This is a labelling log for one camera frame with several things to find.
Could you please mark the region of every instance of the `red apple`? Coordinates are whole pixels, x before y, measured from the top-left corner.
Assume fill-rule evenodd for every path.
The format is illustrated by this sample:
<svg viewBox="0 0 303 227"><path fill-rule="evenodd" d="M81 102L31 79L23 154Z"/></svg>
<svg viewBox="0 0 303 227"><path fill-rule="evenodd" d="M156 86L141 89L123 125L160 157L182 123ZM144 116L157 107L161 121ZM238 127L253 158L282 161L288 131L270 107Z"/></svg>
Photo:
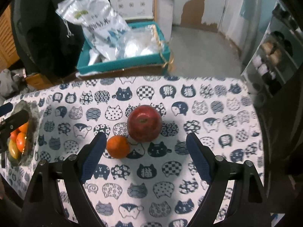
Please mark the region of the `red apple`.
<svg viewBox="0 0 303 227"><path fill-rule="evenodd" d="M162 118L152 106L138 106L128 117L127 131L136 142L151 142L161 130Z"/></svg>

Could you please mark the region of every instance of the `fruit bowl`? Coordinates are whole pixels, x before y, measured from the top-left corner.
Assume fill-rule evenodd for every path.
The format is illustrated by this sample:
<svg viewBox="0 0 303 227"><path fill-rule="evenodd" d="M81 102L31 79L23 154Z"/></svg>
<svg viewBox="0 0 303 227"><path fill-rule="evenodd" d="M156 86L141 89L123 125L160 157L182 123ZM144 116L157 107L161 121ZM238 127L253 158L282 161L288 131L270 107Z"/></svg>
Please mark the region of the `fruit bowl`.
<svg viewBox="0 0 303 227"><path fill-rule="evenodd" d="M17 159L13 158L10 151L7 150L6 157L12 164L12 166L27 166L31 163L33 158L34 141L37 139L37 125L39 121L38 107L36 102L26 102L21 100L13 109L12 114L15 114L21 110L26 110L29 115L28 129L25 136L25 146L23 152ZM7 139L7 145L9 146L10 138Z"/></svg>

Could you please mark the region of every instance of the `cat print tablecloth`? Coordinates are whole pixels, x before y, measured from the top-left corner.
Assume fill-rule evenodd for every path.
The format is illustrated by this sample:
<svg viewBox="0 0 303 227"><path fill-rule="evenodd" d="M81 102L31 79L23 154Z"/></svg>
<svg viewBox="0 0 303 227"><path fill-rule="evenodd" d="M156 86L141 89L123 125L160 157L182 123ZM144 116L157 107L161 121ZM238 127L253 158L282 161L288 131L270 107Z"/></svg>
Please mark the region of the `cat print tablecloth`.
<svg viewBox="0 0 303 227"><path fill-rule="evenodd" d="M84 188L106 226L186 226L207 190L188 154L185 139L195 132L215 155L243 163L251 160L263 179L263 148L259 122L238 79L121 77L71 82L19 95L39 109L39 135L29 166L0 169L24 198L37 163L60 161L78 153L97 132L128 136L126 122L138 105L151 105L163 128L151 143L128 137L131 152L113 159L107 151ZM217 221L224 218L233 182L228 184ZM66 215L77 221L64 183L59 181Z"/></svg>

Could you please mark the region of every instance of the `plastic bag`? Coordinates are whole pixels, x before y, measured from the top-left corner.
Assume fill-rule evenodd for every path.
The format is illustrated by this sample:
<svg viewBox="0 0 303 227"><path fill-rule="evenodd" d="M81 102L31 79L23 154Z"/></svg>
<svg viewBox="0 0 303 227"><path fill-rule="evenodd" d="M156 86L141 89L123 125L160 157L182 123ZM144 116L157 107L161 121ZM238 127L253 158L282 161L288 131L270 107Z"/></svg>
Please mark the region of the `plastic bag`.
<svg viewBox="0 0 303 227"><path fill-rule="evenodd" d="M64 0L56 13L68 22L81 25L91 47L107 60L115 60L119 37L130 28L108 0Z"/></svg>
<svg viewBox="0 0 303 227"><path fill-rule="evenodd" d="M125 32L118 40L116 57L124 59L157 54L163 50L155 25L139 27Z"/></svg>

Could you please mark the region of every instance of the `floor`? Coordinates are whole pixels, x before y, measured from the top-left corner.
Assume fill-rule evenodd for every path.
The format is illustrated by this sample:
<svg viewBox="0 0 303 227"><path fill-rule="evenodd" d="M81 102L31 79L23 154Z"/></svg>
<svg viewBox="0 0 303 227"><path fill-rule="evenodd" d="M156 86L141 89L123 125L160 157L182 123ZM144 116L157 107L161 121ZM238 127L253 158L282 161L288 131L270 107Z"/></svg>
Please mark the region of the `floor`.
<svg viewBox="0 0 303 227"><path fill-rule="evenodd" d="M220 34L175 26L170 42L176 76L240 78L237 52Z"/></svg>

